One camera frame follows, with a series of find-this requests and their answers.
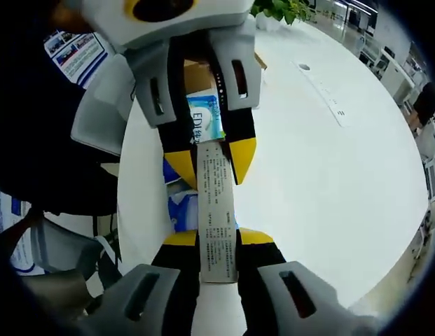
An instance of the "paper slip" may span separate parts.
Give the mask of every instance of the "paper slip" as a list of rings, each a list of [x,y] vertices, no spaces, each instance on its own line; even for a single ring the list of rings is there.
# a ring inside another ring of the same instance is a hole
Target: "paper slip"
[[[197,144],[198,234],[203,282],[237,281],[231,163],[218,141]]]

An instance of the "person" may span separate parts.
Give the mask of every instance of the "person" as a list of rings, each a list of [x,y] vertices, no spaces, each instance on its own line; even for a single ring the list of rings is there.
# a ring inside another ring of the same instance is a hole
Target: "person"
[[[417,128],[424,127],[435,115],[435,84],[426,84],[415,103],[413,111],[407,118],[407,123],[414,132]]]
[[[84,89],[43,47],[55,29],[91,28],[60,0],[1,6],[14,21],[0,33],[0,191],[55,214],[114,214],[117,178],[100,163],[117,158],[71,140]]]

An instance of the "potted plant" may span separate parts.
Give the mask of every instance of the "potted plant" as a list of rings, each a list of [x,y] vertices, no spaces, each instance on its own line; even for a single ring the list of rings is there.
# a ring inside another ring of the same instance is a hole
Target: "potted plant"
[[[295,19],[306,21],[310,12],[306,0],[255,0],[251,14],[256,18],[256,26],[269,32],[278,30],[280,21],[292,25]]]

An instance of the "white round table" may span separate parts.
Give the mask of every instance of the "white round table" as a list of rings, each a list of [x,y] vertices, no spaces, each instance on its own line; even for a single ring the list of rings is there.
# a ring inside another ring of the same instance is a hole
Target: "white round table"
[[[331,284],[349,307],[388,273],[427,210],[417,146],[376,77],[317,29],[295,22],[258,31],[256,51],[268,68],[253,110],[254,161],[234,187],[237,222],[272,236],[288,261]],[[334,104],[346,114],[340,123]],[[131,265],[150,263],[172,232],[162,156],[157,131],[135,104],[118,184],[120,248]],[[242,334],[236,287],[209,287],[194,330]]]

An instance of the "table surface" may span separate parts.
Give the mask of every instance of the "table surface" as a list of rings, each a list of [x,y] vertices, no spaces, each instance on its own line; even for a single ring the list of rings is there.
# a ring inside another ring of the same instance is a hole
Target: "table surface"
[[[427,210],[417,146],[386,89],[329,36],[295,22],[258,31],[256,51],[268,68],[253,111],[256,154],[234,188],[237,222],[272,236],[287,260],[331,284],[349,307],[388,273]],[[347,114],[342,126],[328,99]],[[172,232],[162,155],[135,104],[118,183],[120,247],[130,265],[150,263]],[[206,312],[210,300],[219,322]],[[202,290],[195,326],[208,318],[200,326],[208,331],[243,330],[238,301],[235,286]]]

